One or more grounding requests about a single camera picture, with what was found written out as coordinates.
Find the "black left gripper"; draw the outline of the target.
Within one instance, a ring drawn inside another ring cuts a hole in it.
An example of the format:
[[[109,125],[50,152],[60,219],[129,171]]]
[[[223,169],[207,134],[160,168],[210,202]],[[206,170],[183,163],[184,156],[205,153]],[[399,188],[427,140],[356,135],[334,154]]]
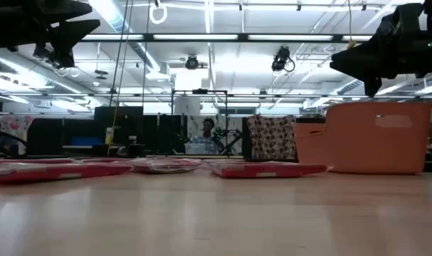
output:
[[[100,21],[67,20],[92,11],[90,4],[75,0],[0,0],[0,48],[16,50],[29,43],[51,43],[51,65],[73,68],[73,47],[99,27]],[[52,23],[59,26],[52,28],[50,37],[48,29]]]

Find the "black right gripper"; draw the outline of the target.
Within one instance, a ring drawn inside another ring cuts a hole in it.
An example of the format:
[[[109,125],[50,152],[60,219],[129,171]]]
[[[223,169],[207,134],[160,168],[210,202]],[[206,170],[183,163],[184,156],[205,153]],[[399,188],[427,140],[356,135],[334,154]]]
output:
[[[418,78],[432,73],[432,3],[398,5],[382,19],[378,38],[348,48],[331,57],[330,67],[364,82],[364,94],[374,97],[382,86],[381,57],[394,67],[394,74],[414,73]]]

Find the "orange plastic basket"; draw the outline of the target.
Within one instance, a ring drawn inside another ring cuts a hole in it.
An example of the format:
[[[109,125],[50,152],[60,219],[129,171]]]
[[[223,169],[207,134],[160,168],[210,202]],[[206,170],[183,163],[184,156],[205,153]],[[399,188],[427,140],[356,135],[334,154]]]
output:
[[[323,123],[294,124],[297,157],[345,174],[418,174],[431,114],[427,102],[333,105]]]

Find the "patterned fabric panel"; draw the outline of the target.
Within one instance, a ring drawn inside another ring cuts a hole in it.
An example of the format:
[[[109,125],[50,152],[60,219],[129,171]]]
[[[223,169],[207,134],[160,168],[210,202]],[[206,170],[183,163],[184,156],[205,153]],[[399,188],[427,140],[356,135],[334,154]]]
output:
[[[259,114],[247,119],[252,159],[297,161],[294,132],[295,117],[264,117]]]

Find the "floral print cloth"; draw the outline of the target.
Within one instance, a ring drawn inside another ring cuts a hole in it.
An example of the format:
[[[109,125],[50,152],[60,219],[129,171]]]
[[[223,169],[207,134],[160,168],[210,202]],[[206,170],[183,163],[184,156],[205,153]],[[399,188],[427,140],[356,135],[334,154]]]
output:
[[[0,116],[0,131],[27,141],[28,130],[32,125],[33,117],[28,115]],[[27,146],[11,137],[0,136],[2,153],[25,154]]]

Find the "black overhead light bar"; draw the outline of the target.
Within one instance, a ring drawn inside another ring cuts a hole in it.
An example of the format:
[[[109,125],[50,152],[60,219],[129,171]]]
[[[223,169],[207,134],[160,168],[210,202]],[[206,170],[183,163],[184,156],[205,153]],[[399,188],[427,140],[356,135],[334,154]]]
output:
[[[119,42],[289,42],[289,43],[348,43],[368,41],[366,34],[323,34],[323,33],[94,33],[85,36],[81,43]]]

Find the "person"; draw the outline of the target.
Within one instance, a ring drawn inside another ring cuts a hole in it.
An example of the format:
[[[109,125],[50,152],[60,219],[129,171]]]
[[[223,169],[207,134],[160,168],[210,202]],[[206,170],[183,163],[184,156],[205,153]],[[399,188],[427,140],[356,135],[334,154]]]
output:
[[[211,131],[214,125],[212,119],[206,118],[203,121],[202,135],[191,139],[192,144],[203,144],[207,154],[220,154],[224,150],[224,145],[220,141],[213,140]]]

